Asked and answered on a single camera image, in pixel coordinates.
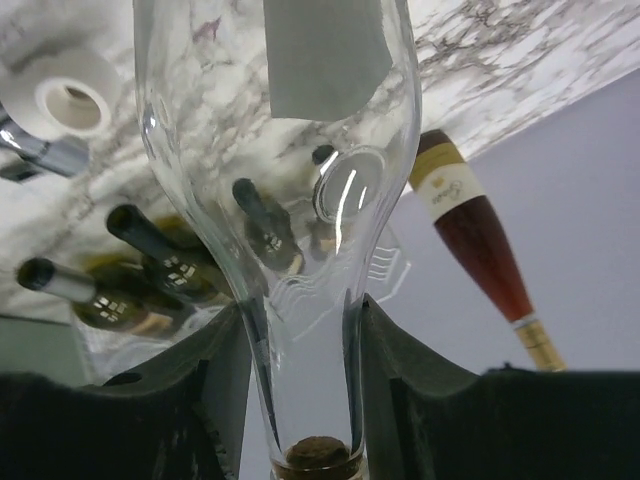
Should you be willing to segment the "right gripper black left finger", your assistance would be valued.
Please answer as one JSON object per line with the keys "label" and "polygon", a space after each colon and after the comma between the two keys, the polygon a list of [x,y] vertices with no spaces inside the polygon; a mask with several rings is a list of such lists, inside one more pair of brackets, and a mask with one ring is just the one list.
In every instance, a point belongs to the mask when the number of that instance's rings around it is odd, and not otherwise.
{"label": "right gripper black left finger", "polygon": [[236,479],[250,377],[239,308],[101,386],[1,376],[4,479]]}

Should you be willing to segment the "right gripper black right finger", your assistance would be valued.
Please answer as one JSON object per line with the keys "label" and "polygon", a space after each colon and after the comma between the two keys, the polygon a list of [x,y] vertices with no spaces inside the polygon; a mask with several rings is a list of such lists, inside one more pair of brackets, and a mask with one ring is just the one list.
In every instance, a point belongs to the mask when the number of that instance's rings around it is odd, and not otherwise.
{"label": "right gripper black right finger", "polygon": [[504,366],[474,374],[362,315],[364,428],[374,479],[635,479],[639,376]]}

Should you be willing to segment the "red wine bottle gold cap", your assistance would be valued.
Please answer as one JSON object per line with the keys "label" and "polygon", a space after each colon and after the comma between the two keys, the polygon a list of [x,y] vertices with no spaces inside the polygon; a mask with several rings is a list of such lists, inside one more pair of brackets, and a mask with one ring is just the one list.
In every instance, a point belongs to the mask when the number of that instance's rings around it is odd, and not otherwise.
{"label": "red wine bottle gold cap", "polygon": [[494,207],[442,130],[420,135],[409,184],[425,202],[446,247],[511,325],[537,369],[566,370],[531,303]]}

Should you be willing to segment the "clear bottle dark cork stopper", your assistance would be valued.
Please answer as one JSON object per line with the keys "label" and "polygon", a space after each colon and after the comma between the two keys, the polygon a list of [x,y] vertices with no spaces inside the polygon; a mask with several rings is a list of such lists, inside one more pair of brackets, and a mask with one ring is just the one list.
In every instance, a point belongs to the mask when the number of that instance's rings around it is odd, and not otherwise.
{"label": "clear bottle dark cork stopper", "polygon": [[[138,121],[152,169],[235,295],[271,474],[366,477],[365,284],[418,143],[404,1],[137,1]],[[233,183],[288,211],[305,259],[267,269]]]}

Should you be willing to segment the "dark bottle black neck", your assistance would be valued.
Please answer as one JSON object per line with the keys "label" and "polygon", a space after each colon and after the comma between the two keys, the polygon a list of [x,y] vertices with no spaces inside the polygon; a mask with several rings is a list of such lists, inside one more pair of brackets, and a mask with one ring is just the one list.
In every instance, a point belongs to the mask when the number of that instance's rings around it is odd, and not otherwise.
{"label": "dark bottle black neck", "polygon": [[176,241],[137,206],[115,207],[107,216],[106,228],[141,253],[144,273],[165,293],[193,305],[234,298],[224,274],[202,242]]}
{"label": "dark bottle black neck", "polygon": [[83,324],[114,333],[168,338],[193,313],[128,262],[107,262],[83,272],[34,257],[19,266],[15,278],[24,288],[69,301]]}

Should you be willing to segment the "green bottle silver neck leftmost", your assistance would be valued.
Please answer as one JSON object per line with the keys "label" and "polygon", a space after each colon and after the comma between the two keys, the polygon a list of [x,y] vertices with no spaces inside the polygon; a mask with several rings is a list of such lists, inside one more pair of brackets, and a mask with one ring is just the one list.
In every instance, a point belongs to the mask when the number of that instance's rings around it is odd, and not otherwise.
{"label": "green bottle silver neck leftmost", "polygon": [[300,274],[305,259],[288,211],[249,178],[237,179],[232,194],[246,216],[245,236],[249,246],[261,263],[279,276]]}

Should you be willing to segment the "chrome faucet with white fitting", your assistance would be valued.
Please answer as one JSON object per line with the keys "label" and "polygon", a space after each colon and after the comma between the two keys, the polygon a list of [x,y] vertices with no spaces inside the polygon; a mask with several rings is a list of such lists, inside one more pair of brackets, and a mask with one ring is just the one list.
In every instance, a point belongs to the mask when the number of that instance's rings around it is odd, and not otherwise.
{"label": "chrome faucet with white fitting", "polygon": [[73,177],[89,163],[87,141],[110,126],[121,90],[116,68],[92,50],[37,58],[1,80],[1,148]]}

